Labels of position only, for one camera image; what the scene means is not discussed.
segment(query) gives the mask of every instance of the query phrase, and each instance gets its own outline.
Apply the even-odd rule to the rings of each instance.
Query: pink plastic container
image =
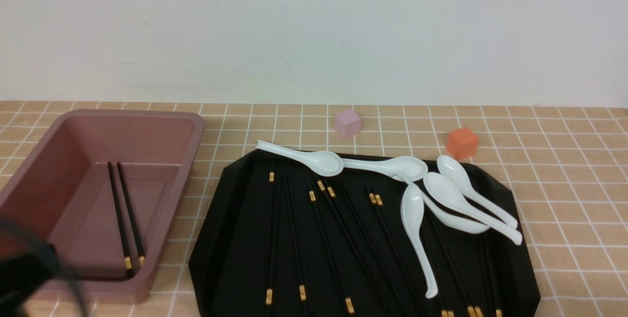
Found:
[[[197,114],[79,110],[58,118],[0,192],[0,214],[54,244],[81,277],[88,299],[142,303],[205,129]],[[141,233],[139,268],[123,206],[135,276],[126,267],[107,162],[120,162]],[[0,236],[0,257],[20,248]],[[36,295],[67,298],[51,281]]]

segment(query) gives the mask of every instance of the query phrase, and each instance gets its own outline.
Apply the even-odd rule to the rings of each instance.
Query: orange cube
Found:
[[[449,133],[446,148],[454,159],[464,159],[475,155],[479,142],[471,129],[456,129]]]

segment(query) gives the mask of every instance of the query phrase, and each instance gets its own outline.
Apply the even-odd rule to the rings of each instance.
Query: black cable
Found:
[[[22,241],[55,277],[60,277],[66,282],[72,293],[74,293],[74,297],[76,297],[80,315],[87,317],[87,305],[85,304],[83,294],[80,292],[79,285],[76,282],[76,276],[72,270],[59,259],[56,253],[36,236],[2,216],[0,216],[0,230]]]

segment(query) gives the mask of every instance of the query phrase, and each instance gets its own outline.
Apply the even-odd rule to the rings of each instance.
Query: white ceramic spoon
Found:
[[[258,140],[256,148],[296,160],[309,167],[317,174],[325,177],[336,176],[341,173],[343,169],[342,159],[338,154],[332,152],[300,152],[263,140]]]
[[[428,288],[425,292],[425,297],[431,299],[438,294],[438,285],[428,256],[421,243],[421,237],[419,236],[425,207],[421,189],[411,181],[406,181],[406,183],[408,187],[406,187],[405,192],[403,192],[403,197],[401,198],[401,222],[403,223],[403,228],[406,230],[406,234],[412,246],[415,248],[421,269],[423,270],[423,275],[425,276],[425,282]]]
[[[449,156],[441,155],[437,159],[437,165],[438,172],[446,178],[449,178],[451,182],[455,183],[465,197],[478,203],[482,207],[485,207],[487,210],[495,214],[496,217],[504,221],[504,223],[506,223],[509,227],[514,229],[517,228],[518,222],[512,217],[512,215],[508,214],[505,210],[489,201],[489,199],[484,198],[482,194],[479,194],[475,189],[473,189],[471,181],[469,180],[469,175],[459,162]]]
[[[419,181],[428,173],[428,165],[412,156],[398,156],[384,161],[365,161],[343,158],[345,168],[378,172],[404,182],[397,174],[402,173],[411,182]]]
[[[500,232],[500,234],[509,238],[516,245],[521,244],[523,237],[520,232],[473,207],[467,202],[464,196],[462,196],[462,193],[458,190],[456,185],[442,174],[428,172],[423,179],[423,183],[425,183],[425,187],[428,192],[430,192],[431,196],[440,204],[451,210],[456,210],[457,212],[470,216],[473,219],[477,219],[480,223],[484,223]]]

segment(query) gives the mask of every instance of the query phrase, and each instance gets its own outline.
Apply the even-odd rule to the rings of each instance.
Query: small cube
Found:
[[[471,129],[456,129],[449,133],[446,148],[455,159],[464,159],[475,155],[479,142]]]
[[[349,138],[360,133],[362,120],[355,111],[346,109],[334,116],[334,129],[341,138]]]

